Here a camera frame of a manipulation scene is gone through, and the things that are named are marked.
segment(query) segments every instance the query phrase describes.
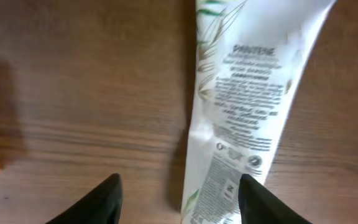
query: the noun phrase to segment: product packaging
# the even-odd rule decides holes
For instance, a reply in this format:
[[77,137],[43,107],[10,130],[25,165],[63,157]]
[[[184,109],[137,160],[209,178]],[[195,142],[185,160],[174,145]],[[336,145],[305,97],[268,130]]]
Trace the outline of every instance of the product packaging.
[[335,0],[197,0],[184,224],[240,223],[239,181],[263,184]]

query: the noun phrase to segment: black object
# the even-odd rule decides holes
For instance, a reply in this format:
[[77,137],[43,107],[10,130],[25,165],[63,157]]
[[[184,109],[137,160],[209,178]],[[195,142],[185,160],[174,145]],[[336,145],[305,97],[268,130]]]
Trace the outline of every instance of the black object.
[[239,206],[242,224],[311,224],[249,174],[240,180]]
[[47,224],[118,224],[121,205],[121,178],[113,174]]
[[[113,174],[47,224],[118,224],[121,205],[121,178]],[[239,206],[242,224],[311,224],[248,174],[240,180]]]

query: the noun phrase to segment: wooden table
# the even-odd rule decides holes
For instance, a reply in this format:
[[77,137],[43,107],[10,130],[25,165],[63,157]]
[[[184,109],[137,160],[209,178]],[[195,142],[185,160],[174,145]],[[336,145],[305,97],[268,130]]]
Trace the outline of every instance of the wooden table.
[[[179,223],[194,0],[0,0],[0,223],[45,223],[112,173],[121,223]],[[358,223],[358,1],[331,13],[266,186]]]

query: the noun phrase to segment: wood grain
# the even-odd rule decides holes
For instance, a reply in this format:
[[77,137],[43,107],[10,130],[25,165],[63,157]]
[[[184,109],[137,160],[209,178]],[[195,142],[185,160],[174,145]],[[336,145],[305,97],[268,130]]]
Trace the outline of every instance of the wood grain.
[[[194,4],[0,0],[0,223],[45,223],[115,172],[122,224],[180,222]],[[322,31],[267,187],[358,223],[358,1]]]

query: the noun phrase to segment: white pouch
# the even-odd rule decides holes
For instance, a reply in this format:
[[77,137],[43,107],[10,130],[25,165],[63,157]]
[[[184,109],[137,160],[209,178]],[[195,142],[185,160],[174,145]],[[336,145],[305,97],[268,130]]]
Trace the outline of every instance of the white pouch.
[[334,3],[197,0],[184,224],[241,223],[241,175],[265,182],[306,61]]

